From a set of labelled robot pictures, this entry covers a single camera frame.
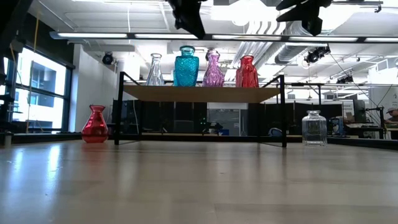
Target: red glass vase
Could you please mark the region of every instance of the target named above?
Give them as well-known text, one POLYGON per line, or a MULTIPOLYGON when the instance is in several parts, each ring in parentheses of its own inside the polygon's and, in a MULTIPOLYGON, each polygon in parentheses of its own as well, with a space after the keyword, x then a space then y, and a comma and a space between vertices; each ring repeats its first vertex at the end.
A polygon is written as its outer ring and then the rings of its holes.
POLYGON ((108 139, 108 127, 106 126, 101 105, 90 105, 91 115, 81 131, 81 137, 87 143, 102 143, 108 139))
POLYGON ((259 77, 253 63, 253 56, 243 56, 241 58, 241 67, 236 71, 237 87, 255 88, 259 87, 259 77))

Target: vase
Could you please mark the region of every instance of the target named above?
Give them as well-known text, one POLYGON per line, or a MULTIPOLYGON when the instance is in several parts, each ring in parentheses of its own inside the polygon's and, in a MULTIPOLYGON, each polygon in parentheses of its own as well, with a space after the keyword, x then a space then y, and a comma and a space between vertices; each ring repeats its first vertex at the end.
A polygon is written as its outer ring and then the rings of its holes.
POLYGON ((181 56, 175 59, 174 86, 195 86, 199 72, 199 58, 193 56, 195 48, 180 47, 181 56))
POLYGON ((220 54, 213 49, 209 49, 206 54, 206 59, 209 64, 203 77, 203 86, 223 87, 225 75, 218 66, 218 59, 220 54))
POLYGON ((162 55, 153 53, 150 56, 152 57, 152 65, 150 66, 146 85, 164 86, 163 75, 160 69, 160 59, 162 58, 162 55))
POLYGON ((257 70, 253 63, 253 56, 243 56, 241 58, 241 67, 236 71, 236 80, 238 87, 253 88, 259 87, 259 78, 257 70))
POLYGON ((108 138, 108 127, 106 126, 102 111, 105 109, 101 105, 90 105, 91 115, 81 131, 83 140, 87 143, 101 143, 108 138))
POLYGON ((308 116, 302 120, 303 143, 306 146, 326 146, 326 118, 319 115, 320 111, 307 111, 308 116))

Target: purple vase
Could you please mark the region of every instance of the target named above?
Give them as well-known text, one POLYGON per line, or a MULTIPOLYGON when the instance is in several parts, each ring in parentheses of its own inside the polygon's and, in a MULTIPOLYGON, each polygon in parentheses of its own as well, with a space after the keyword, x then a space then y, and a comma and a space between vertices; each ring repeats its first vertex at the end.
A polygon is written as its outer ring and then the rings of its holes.
POLYGON ((220 54, 213 49, 207 51, 206 59, 209 61, 205 76, 203 77, 203 86, 223 87, 224 76, 218 66, 220 54))

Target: teal vase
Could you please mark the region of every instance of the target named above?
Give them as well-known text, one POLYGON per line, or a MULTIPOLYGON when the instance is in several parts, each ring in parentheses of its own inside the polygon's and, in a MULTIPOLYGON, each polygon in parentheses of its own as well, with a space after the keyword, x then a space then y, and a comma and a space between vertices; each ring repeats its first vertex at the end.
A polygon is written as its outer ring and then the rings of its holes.
POLYGON ((199 72, 199 58, 193 56, 195 48, 180 47, 181 56, 175 59, 174 86, 195 86, 199 72))

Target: shelf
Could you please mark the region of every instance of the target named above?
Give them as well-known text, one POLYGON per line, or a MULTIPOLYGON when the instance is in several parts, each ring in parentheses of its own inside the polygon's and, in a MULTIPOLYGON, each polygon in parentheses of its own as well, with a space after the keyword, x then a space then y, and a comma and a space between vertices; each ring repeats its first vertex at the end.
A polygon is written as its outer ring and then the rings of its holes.
POLYGON ((201 103, 261 103, 280 93, 278 88, 135 85, 125 85, 124 91, 142 101, 201 103))

